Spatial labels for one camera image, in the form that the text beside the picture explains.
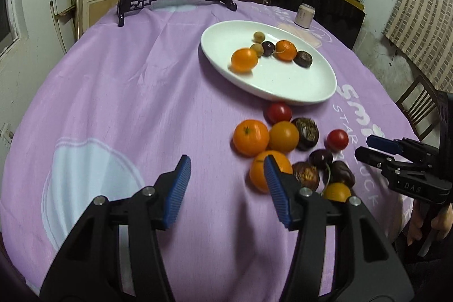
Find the dark plum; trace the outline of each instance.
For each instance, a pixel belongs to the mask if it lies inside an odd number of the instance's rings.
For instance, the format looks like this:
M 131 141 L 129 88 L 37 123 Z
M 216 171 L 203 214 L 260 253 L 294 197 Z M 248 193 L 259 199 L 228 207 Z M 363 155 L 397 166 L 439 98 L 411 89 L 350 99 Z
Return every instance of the dark plum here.
M 275 45 L 271 43 L 270 41 L 265 41 L 264 43 L 261 43 L 261 46 L 264 49 L 263 56 L 264 57 L 269 57 L 272 55 L 272 53 L 275 51 Z
M 334 161 L 334 155 L 325 149 L 313 151 L 309 156 L 309 162 L 319 170 L 323 171 L 327 165 L 331 165 Z

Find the checkered curtain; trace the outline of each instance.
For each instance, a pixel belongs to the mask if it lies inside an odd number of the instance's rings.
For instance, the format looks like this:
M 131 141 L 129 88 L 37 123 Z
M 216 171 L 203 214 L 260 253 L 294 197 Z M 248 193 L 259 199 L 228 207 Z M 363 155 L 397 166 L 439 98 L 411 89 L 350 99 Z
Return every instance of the checkered curtain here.
M 440 90 L 453 93 L 453 0 L 398 0 L 384 34 Z

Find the human hand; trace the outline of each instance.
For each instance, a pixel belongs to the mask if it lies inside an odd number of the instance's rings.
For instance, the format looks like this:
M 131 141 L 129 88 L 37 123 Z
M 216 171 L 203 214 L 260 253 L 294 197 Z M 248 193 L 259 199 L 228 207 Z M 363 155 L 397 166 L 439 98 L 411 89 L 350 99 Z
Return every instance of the human hand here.
M 438 230 L 437 240 L 443 240 L 449 233 L 453 225 L 453 209 L 451 204 L 444 207 L 439 215 L 431 221 L 431 228 Z M 420 202 L 414 200 L 412 206 L 412 215 L 409 223 L 409 231 L 407 232 L 407 245 L 410 246 L 415 240 L 422 239 L 421 227 L 423 226 L 422 215 L 420 214 Z

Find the orange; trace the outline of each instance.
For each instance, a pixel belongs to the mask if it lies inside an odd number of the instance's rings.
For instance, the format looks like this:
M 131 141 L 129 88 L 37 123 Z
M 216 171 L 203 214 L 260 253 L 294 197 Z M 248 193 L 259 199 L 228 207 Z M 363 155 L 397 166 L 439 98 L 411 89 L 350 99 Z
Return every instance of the orange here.
M 293 174 L 293 167 L 291 166 L 291 163 L 282 153 L 270 150 L 259 154 L 252 162 L 249 176 L 255 187 L 264 193 L 269 193 L 266 178 L 264 177 L 264 158 L 268 155 L 273 155 L 273 158 L 277 162 L 281 172 Z
M 248 119 L 237 125 L 233 144 L 242 155 L 254 157 L 267 148 L 269 131 L 264 123 Z
M 344 183 L 331 183 L 325 189 L 323 197 L 332 201 L 346 202 L 351 197 L 351 191 Z
M 295 45 L 288 40 L 280 40 L 275 45 L 275 56 L 281 61 L 290 62 L 297 54 Z
M 281 153 L 293 151 L 299 143 L 299 130 L 287 121 L 274 124 L 269 132 L 269 147 Z
M 250 72 L 257 64 L 257 52 L 250 48 L 238 49 L 231 57 L 231 67 L 235 72 Z

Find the finger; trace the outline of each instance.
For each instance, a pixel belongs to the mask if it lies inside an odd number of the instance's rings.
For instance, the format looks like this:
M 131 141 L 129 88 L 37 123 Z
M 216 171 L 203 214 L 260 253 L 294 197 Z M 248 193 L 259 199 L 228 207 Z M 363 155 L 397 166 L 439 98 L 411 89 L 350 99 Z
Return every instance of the finger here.
M 450 233 L 449 230 L 440 230 L 437 235 L 437 240 L 441 241 L 441 240 L 445 239 L 449 233 Z
M 422 231 L 413 223 L 409 224 L 409 231 L 407 232 L 407 245 L 410 246 L 414 241 L 422 239 Z
M 411 223 L 414 223 L 417 228 L 423 226 L 423 218 L 420 214 L 420 202 L 417 200 L 414 200 L 414 205 L 412 206 Z
M 452 224 L 453 217 L 447 211 L 441 211 L 441 214 L 431 221 L 431 228 L 438 230 L 438 240 L 443 240 L 450 232 Z

